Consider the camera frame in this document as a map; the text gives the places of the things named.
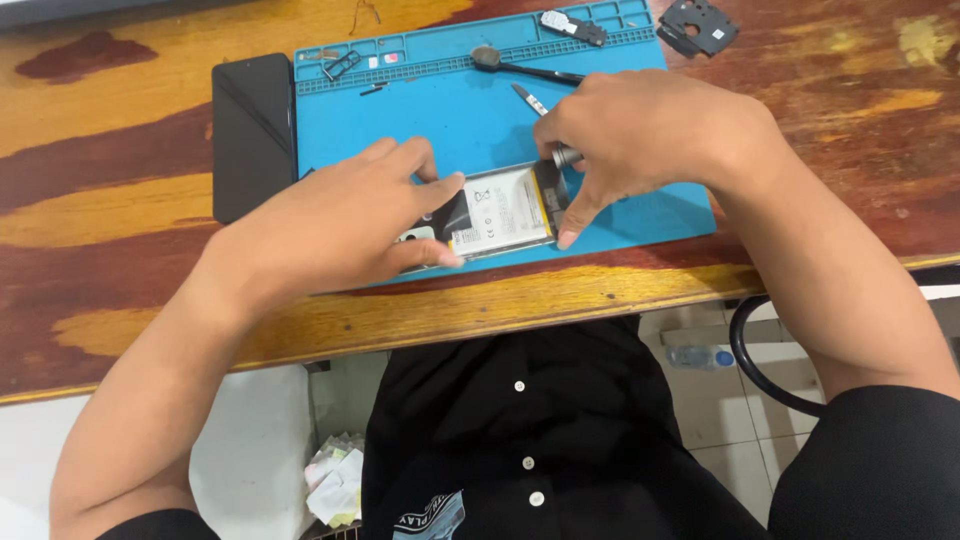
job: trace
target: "black shirt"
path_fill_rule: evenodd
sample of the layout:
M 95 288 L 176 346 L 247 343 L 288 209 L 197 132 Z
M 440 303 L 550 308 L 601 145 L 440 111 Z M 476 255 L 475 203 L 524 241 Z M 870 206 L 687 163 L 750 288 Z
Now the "black shirt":
M 901 386 L 834 398 L 780 477 L 768 532 L 684 449 L 637 320 L 394 352 L 368 425 L 363 537 L 956 537 L 960 402 Z M 141 534 L 150 524 L 178 532 Z M 216 536 L 168 510 L 102 538 Z

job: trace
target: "fingernail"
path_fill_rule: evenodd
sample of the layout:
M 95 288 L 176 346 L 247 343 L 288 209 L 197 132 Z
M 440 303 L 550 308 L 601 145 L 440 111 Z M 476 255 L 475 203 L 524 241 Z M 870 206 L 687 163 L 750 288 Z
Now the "fingernail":
M 437 262 L 441 266 L 446 266 L 448 268 L 460 268 L 464 265 L 464 258 L 457 257 L 452 253 L 444 253 L 440 256 L 440 259 Z
M 557 247 L 565 250 L 570 247 L 570 244 L 577 239 L 580 233 L 575 233 L 574 231 L 560 231 L 560 237 L 557 238 Z

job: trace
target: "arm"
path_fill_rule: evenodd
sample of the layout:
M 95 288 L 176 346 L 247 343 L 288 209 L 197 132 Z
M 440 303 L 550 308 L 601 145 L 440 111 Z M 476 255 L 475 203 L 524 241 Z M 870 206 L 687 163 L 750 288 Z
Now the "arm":
M 598 74 L 534 129 L 586 157 L 562 248 L 609 203 L 674 182 L 708 187 L 730 218 L 827 399 L 870 384 L 960 398 L 960 377 L 920 289 L 794 154 L 756 100 L 658 70 Z
M 429 184 L 411 184 L 415 171 Z M 190 449 L 247 330 L 301 295 L 386 280 L 422 263 L 462 264 L 440 242 L 394 240 L 463 180 L 437 179 L 425 139 L 382 139 L 214 234 L 67 436 L 50 495 L 51 537 L 92 539 L 146 512 L 196 510 Z

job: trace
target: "person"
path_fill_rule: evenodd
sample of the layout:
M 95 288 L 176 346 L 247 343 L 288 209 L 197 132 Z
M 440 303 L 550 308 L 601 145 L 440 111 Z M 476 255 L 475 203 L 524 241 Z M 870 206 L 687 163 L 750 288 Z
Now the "person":
M 561 249 L 618 199 L 705 185 L 808 352 L 826 411 L 765 529 L 684 449 L 636 316 L 399 350 L 367 433 L 364 538 L 957 535 L 960 376 L 946 340 L 765 107 L 663 71 L 598 73 L 533 135 L 545 159 L 557 141 L 585 156 Z M 394 239 L 463 181 L 438 179 L 426 140 L 385 138 L 214 234 L 67 437 L 51 537 L 217 538 L 187 469 L 241 337 L 307 293 L 461 264 L 433 240 Z M 358 214 L 362 225 L 337 227 Z

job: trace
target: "hand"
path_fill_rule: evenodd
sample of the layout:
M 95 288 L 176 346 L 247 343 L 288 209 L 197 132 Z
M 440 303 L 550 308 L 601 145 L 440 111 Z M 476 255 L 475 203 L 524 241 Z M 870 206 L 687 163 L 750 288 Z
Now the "hand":
M 645 69 L 590 74 L 537 122 L 534 140 L 546 160 L 558 141 L 584 155 L 574 166 L 587 173 L 583 187 L 557 241 L 565 249 L 610 203 L 674 182 L 726 188 L 782 137 L 753 98 Z
M 424 185 L 412 182 L 414 173 Z M 225 294 L 239 295 L 240 308 L 256 315 L 301 295 L 387 280 L 418 264 L 460 266 L 463 260 L 436 240 L 394 241 L 463 184 L 462 173 L 438 180 L 425 138 L 399 145 L 382 138 L 217 232 L 201 265 L 214 266 L 210 273 L 228 288 Z

